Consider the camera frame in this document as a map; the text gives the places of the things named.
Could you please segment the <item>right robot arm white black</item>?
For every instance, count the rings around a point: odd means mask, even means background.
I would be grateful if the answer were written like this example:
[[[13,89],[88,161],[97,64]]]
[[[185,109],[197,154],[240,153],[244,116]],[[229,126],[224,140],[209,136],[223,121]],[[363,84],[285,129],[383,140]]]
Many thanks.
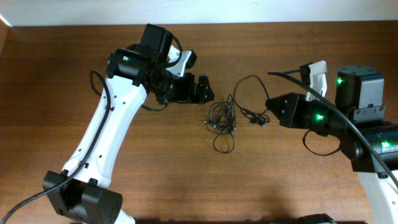
[[[376,223],[397,223],[397,125],[385,121],[384,77],[366,65],[348,65],[337,72],[335,102],[316,86],[313,66],[302,66],[301,80],[290,71],[271,71],[307,91],[268,99],[266,107],[286,128],[304,129],[339,139],[338,151],[352,169],[371,204]]]

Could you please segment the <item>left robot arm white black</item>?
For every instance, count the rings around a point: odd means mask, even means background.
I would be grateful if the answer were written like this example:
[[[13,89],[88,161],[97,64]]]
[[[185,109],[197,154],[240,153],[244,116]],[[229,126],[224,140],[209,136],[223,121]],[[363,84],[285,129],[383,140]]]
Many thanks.
[[[208,78],[190,73],[196,60],[173,33],[152,24],[139,43],[109,56],[100,101],[81,142],[61,172],[44,177],[57,214],[80,223],[135,222],[122,209],[122,195],[109,189],[117,154],[149,93],[161,109],[213,100]]]

